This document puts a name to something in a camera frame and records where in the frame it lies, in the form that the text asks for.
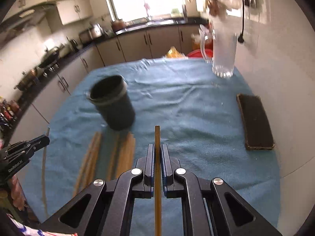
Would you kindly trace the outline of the dark green utensil holder cup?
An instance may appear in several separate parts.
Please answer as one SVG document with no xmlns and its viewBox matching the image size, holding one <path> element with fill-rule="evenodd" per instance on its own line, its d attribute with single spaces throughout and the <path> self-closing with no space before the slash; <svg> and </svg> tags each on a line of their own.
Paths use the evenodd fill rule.
<svg viewBox="0 0 315 236">
<path fill-rule="evenodd" d="M 121 75 L 109 76 L 96 82 L 87 92 L 86 98 L 111 129 L 121 131 L 132 126 L 135 111 L 127 84 Z"/>
</svg>

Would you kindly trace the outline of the thin grey chopstick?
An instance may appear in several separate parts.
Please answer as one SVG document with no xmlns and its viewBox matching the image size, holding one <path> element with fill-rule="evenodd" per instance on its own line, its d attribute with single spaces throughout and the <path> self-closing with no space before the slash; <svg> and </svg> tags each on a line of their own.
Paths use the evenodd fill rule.
<svg viewBox="0 0 315 236">
<path fill-rule="evenodd" d="M 46 199 L 46 188 L 45 188 L 46 150 L 47 150 L 47 146 L 45 146 L 43 149 L 41 186 L 42 186 L 42 202 L 43 202 L 43 207 L 44 207 L 44 213 L 45 213 L 45 217 L 48 218 L 49 214 L 47 212 L 47 199 Z"/>
</svg>

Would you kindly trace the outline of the sauce bottles group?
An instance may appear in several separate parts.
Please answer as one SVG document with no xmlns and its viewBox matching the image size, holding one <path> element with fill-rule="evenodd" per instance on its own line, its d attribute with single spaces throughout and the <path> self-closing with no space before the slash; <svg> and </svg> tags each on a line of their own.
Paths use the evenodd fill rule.
<svg viewBox="0 0 315 236">
<path fill-rule="evenodd" d="M 1 132 L 6 134 L 12 129 L 17 121 L 17 115 L 20 112 L 18 103 L 14 100 L 7 101 L 1 96 Z"/>
</svg>

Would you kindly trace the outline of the steel cooking pot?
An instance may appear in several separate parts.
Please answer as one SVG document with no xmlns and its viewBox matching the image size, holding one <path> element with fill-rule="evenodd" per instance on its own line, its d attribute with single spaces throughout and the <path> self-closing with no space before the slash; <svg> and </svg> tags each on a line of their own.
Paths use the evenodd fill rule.
<svg viewBox="0 0 315 236">
<path fill-rule="evenodd" d="M 27 73 L 23 74 L 23 78 L 21 81 L 14 87 L 14 89 L 18 89 L 20 91 L 25 91 L 32 84 L 36 84 L 38 82 L 37 72 L 35 69 L 31 69 Z"/>
</svg>

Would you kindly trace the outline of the black smartphone brown case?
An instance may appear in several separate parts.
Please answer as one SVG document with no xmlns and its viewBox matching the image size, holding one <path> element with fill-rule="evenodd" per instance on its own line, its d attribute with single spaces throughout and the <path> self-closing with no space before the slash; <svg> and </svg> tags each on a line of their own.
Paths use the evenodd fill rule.
<svg viewBox="0 0 315 236">
<path fill-rule="evenodd" d="M 247 150 L 272 150 L 274 139 L 260 97 L 239 93 L 236 100 L 244 126 L 245 148 Z"/>
</svg>

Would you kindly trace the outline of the blue towel table cloth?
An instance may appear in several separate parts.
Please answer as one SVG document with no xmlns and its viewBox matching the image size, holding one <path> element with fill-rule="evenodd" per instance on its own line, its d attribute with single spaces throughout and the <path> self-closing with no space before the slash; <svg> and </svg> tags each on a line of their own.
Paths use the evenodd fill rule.
<svg viewBox="0 0 315 236">
<path fill-rule="evenodd" d="M 49 217 L 68 202 L 88 143 L 103 130 L 97 176 L 104 178 L 114 132 L 88 101 L 97 81 L 121 75 L 136 113 L 131 132 L 136 157 L 143 157 L 161 128 L 169 154 L 201 178 L 220 177 L 272 225 L 280 210 L 279 167 L 273 151 L 247 151 L 236 95 L 250 89 L 239 73 L 219 79 L 202 60 L 142 60 L 91 72 L 66 99 L 50 122 L 45 188 Z M 37 218 L 46 220 L 42 202 L 42 157 L 31 158 L 23 190 Z"/>
</svg>

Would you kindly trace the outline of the black wok on stove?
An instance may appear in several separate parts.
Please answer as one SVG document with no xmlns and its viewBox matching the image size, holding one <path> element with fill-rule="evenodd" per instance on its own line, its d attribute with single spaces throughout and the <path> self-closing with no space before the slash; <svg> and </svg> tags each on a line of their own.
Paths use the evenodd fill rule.
<svg viewBox="0 0 315 236">
<path fill-rule="evenodd" d="M 45 68 L 52 64 L 53 62 L 56 62 L 59 58 L 59 52 L 60 47 L 55 46 L 51 49 L 46 49 L 45 54 L 43 55 L 41 59 L 41 63 L 38 65 L 39 68 Z"/>
</svg>

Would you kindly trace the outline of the electric kettle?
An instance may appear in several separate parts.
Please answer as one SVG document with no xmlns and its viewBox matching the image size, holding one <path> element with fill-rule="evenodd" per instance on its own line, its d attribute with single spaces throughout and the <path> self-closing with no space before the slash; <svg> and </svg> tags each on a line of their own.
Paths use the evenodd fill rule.
<svg viewBox="0 0 315 236">
<path fill-rule="evenodd" d="M 73 52 L 78 52 L 79 49 L 78 49 L 78 43 L 77 43 L 77 41 L 75 41 L 75 39 L 69 39 L 68 37 L 67 37 L 67 40 L 68 40 L 68 43 L 69 43 L 69 45 L 70 45 L 71 50 L 72 50 Z"/>
</svg>

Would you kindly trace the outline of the silver rice cooker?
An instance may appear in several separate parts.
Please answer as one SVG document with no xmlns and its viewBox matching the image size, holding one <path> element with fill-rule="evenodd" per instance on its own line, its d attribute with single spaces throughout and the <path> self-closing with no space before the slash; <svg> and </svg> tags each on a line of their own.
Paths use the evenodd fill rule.
<svg viewBox="0 0 315 236">
<path fill-rule="evenodd" d="M 85 29 L 84 31 L 79 33 L 79 39 L 82 44 L 89 43 L 96 38 L 103 36 L 104 31 L 101 25 L 94 24 L 91 25 L 88 29 Z"/>
</svg>

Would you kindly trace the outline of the range hood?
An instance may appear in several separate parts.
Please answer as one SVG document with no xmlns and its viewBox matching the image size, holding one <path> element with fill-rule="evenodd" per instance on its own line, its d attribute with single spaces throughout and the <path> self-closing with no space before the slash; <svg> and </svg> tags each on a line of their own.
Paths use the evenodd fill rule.
<svg viewBox="0 0 315 236">
<path fill-rule="evenodd" d="M 10 31 L 19 26 L 35 26 L 46 16 L 49 10 L 55 8 L 55 3 L 46 3 L 22 10 L 1 23 L 1 32 Z"/>
</svg>

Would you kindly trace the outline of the red plastic basin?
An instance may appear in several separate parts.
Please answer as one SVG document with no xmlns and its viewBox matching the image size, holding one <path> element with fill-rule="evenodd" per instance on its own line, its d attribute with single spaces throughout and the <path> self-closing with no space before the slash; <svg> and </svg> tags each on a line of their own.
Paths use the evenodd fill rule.
<svg viewBox="0 0 315 236">
<path fill-rule="evenodd" d="M 213 56 L 213 51 L 211 49 L 205 49 L 206 55 L 209 58 L 212 58 Z M 201 50 L 193 50 L 192 52 L 190 52 L 187 57 L 189 58 L 202 58 L 202 53 Z"/>
</svg>

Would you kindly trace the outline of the yellow plastic bag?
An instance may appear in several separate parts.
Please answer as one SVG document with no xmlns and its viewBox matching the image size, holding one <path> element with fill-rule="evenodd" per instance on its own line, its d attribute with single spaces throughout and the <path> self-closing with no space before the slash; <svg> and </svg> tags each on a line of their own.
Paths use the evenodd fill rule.
<svg viewBox="0 0 315 236">
<path fill-rule="evenodd" d="M 172 46 L 166 54 L 166 58 L 184 58 L 185 55 L 178 52 L 177 49 Z"/>
</svg>

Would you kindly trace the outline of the brown clay pot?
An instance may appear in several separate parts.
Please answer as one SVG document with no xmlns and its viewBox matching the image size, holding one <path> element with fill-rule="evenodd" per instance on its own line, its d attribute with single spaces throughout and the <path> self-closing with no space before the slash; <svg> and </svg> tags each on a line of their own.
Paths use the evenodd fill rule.
<svg viewBox="0 0 315 236">
<path fill-rule="evenodd" d="M 111 22 L 111 27 L 114 32 L 117 32 L 122 29 L 125 29 L 127 25 L 123 20 L 115 20 Z"/>
</svg>

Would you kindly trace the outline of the clear glass mug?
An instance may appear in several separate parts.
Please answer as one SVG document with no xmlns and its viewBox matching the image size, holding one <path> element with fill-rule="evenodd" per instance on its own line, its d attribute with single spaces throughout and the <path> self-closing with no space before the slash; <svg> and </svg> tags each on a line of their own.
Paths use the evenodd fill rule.
<svg viewBox="0 0 315 236">
<path fill-rule="evenodd" d="M 220 78 L 231 78 L 234 73 L 238 35 L 221 22 L 209 22 L 199 26 L 200 51 L 206 63 L 212 64 L 212 72 Z M 206 52 L 206 41 L 212 41 L 212 57 Z"/>
</svg>

